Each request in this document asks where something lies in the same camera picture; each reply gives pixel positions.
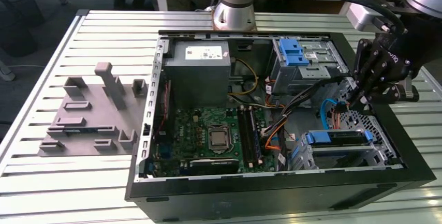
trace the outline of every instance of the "slotted metal tabletop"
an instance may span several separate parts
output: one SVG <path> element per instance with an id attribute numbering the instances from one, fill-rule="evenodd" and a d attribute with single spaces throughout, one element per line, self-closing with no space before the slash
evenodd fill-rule
<path id="1" fill-rule="evenodd" d="M 158 30 L 212 29 L 209 13 L 90 11 L 77 16 L 47 69 L 0 145 L 0 223 L 152 223 L 125 201 L 130 155 L 38 156 L 66 91 L 69 76 L 101 83 L 94 68 L 111 62 L 123 83 L 152 71 Z M 355 30 L 332 14 L 257 14 L 260 31 L 340 32 L 356 49 L 371 33 Z M 442 91 L 425 69 L 415 80 L 419 103 L 392 106 L 439 180 L 401 191 L 359 211 L 236 218 L 205 223 L 441 223 L 442 222 Z"/>

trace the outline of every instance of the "floor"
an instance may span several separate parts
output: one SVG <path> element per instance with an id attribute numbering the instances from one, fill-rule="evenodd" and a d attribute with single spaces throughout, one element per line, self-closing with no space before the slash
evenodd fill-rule
<path id="1" fill-rule="evenodd" d="M 172 0 L 172 11 L 186 11 L 189 9 L 205 8 L 209 0 L 197 0 L 190 2 L 188 0 Z M 39 50 L 25 57 L 11 57 L 3 50 L 0 50 L 0 58 L 7 65 L 41 65 L 45 66 L 51 59 L 53 53 L 57 49 L 59 41 L 63 38 L 66 30 L 71 24 L 75 13 L 79 9 L 94 10 L 111 10 L 114 9 L 114 0 L 69 0 L 69 4 L 62 6 L 59 0 L 37 0 L 39 8 L 46 17 L 46 23 L 33 28 L 31 33 L 39 45 Z M 127 6 L 117 6 L 115 9 L 132 10 L 133 0 L 127 0 Z M 152 4 L 150 0 L 146 2 L 146 9 L 157 8 L 156 1 Z M 258 2 L 257 11 L 260 12 L 281 12 L 286 9 L 292 11 L 285 12 L 302 12 L 296 8 L 288 7 L 288 3 L 266 1 Z M 439 82 L 442 82 L 442 60 L 432 62 L 428 69 L 436 76 Z M 5 96 L 0 98 L 0 123 L 13 122 L 21 108 L 27 100 L 34 85 L 43 72 L 43 67 L 11 67 L 17 75 L 17 79 L 13 82 L 5 82 L 0 80 L 0 94 Z M 3 139 L 10 125 L 0 124 L 0 140 Z"/>

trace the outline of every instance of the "label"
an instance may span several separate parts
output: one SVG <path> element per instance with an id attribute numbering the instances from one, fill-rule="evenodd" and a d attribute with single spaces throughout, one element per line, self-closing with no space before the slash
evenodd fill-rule
<path id="1" fill-rule="evenodd" d="M 278 160 L 284 165 L 286 165 L 286 157 L 281 153 L 278 155 Z"/>
<path id="2" fill-rule="evenodd" d="M 222 47 L 188 47 L 186 59 L 189 60 L 224 59 Z"/>
<path id="3" fill-rule="evenodd" d="M 318 58 L 316 53 L 306 53 L 305 57 L 306 58 Z"/>
<path id="4" fill-rule="evenodd" d="M 270 86 L 270 85 L 266 85 L 266 93 L 268 93 L 269 95 L 272 95 L 272 86 Z"/>

